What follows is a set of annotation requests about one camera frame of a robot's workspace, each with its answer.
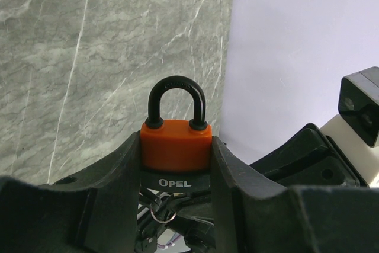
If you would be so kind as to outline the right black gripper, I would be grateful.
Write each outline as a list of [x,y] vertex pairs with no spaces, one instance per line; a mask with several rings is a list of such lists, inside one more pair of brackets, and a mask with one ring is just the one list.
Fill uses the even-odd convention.
[[368,187],[335,141],[313,123],[250,165],[268,179],[292,185]]

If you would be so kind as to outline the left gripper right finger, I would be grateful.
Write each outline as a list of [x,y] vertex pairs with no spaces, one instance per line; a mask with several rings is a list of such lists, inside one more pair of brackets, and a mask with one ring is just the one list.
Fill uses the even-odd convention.
[[214,137],[211,202],[217,252],[295,252],[296,197]]

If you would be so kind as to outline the orange black padlock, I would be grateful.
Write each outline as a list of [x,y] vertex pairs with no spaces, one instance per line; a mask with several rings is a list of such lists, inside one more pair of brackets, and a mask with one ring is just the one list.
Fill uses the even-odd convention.
[[[183,89],[194,103],[191,120],[164,120],[160,102],[171,89]],[[212,129],[205,120],[205,95],[192,79],[174,75],[160,80],[151,90],[147,119],[140,129],[143,187],[191,193],[210,188]]]

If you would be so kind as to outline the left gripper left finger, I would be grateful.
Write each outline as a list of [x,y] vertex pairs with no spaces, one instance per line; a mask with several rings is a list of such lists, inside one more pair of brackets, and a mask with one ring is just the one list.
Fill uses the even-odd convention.
[[140,188],[140,142],[134,132],[115,151],[49,190],[84,193],[75,243],[92,252],[134,252]]

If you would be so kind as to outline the black-headed key bunch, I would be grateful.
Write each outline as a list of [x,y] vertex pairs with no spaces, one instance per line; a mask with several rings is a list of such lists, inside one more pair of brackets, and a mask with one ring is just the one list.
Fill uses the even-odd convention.
[[142,190],[134,252],[216,252],[210,192]]

